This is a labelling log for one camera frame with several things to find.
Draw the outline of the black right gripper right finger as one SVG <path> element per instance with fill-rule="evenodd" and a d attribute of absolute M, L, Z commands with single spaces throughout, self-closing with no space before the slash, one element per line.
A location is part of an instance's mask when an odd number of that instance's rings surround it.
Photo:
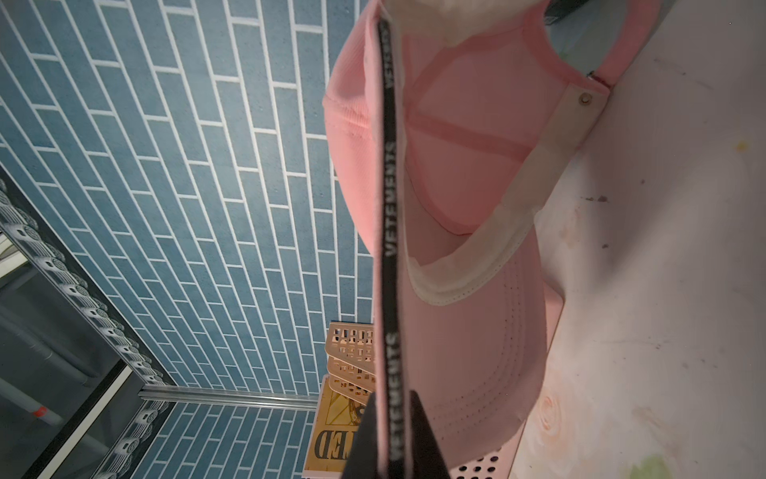
<path fill-rule="evenodd" d="M 414 479 L 450 479 L 438 441 L 416 391 L 410 393 L 410 400 L 412 477 Z"/>

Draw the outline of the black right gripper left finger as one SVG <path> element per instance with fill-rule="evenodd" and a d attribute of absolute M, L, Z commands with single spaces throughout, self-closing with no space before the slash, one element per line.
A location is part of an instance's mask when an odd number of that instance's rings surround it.
<path fill-rule="evenodd" d="M 377 479 L 377 410 L 376 394 L 368 399 L 365 413 L 355 433 L 352 449 L 346 460 L 342 479 Z"/>

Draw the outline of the pink baseball cap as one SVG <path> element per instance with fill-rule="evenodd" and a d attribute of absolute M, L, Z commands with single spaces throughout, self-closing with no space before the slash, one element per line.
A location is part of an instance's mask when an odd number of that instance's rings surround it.
<path fill-rule="evenodd" d="M 323 100 L 373 259 L 378 478 L 413 478 L 416 391 L 449 472 L 540 395 L 536 214 L 650 37 L 656 1 L 371 1 Z"/>

